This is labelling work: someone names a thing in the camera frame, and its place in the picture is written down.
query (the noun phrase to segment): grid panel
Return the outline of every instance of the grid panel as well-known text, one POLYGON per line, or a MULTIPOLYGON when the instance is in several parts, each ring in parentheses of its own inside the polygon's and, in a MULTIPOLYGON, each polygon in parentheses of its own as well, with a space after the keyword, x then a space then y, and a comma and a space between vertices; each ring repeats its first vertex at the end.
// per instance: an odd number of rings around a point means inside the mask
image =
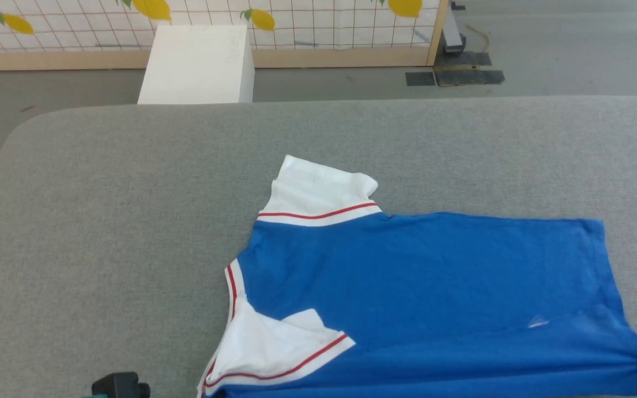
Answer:
POLYGON ((148 49, 160 25, 228 24, 260 49, 428 47, 439 0, 393 2, 0 0, 0 53, 148 49))

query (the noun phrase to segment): gray fabric tablecloth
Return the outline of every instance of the gray fabric tablecloth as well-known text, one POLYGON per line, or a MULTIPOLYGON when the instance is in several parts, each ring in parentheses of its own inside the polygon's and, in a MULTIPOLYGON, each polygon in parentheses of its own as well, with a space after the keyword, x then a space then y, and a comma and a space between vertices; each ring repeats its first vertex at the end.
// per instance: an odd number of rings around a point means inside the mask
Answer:
POLYGON ((195 396, 285 154, 372 176, 386 212, 603 219, 637 330, 637 98, 82 108, 0 154, 0 397, 121 370, 195 396))

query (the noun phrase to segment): lemon decoration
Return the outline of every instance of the lemon decoration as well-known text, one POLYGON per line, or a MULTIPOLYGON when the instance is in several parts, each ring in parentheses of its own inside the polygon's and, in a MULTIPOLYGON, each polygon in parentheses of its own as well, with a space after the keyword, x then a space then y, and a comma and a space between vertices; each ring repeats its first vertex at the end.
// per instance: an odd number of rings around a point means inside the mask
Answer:
POLYGON ((262 30, 274 31, 274 18, 270 13, 263 10, 244 10, 240 13, 240 18, 245 18, 248 22, 252 19, 258 28, 262 30))
POLYGON ((24 35, 33 35, 33 27, 31 24, 18 15, 0 13, 0 24, 8 25, 12 30, 23 33, 24 35))
POLYGON ((166 0, 122 0, 122 3, 132 9, 134 7, 149 19, 171 20, 171 8, 166 0))
MULTIPOLYGON (((385 5, 385 0, 380 0, 380 4, 385 5)), ((422 10, 422 0, 387 0, 387 5, 395 15, 407 18, 418 18, 422 10)))

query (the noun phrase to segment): blue fabric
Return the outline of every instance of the blue fabric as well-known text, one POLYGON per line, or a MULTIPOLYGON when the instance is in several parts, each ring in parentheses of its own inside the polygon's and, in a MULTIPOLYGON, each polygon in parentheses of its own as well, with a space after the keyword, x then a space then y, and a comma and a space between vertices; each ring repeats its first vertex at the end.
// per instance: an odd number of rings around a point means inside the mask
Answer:
POLYGON ((314 308, 356 345, 301 380, 230 385, 230 397, 637 395, 637 335, 599 221, 257 221, 238 262, 258 312, 314 308))

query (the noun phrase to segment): white pedestal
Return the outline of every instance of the white pedestal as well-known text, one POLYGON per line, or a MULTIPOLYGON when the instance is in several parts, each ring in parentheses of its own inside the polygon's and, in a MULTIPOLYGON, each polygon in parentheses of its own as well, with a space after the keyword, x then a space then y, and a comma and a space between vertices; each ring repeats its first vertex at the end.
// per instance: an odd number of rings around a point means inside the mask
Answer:
POLYGON ((159 26, 137 103, 252 102, 245 25, 159 26))

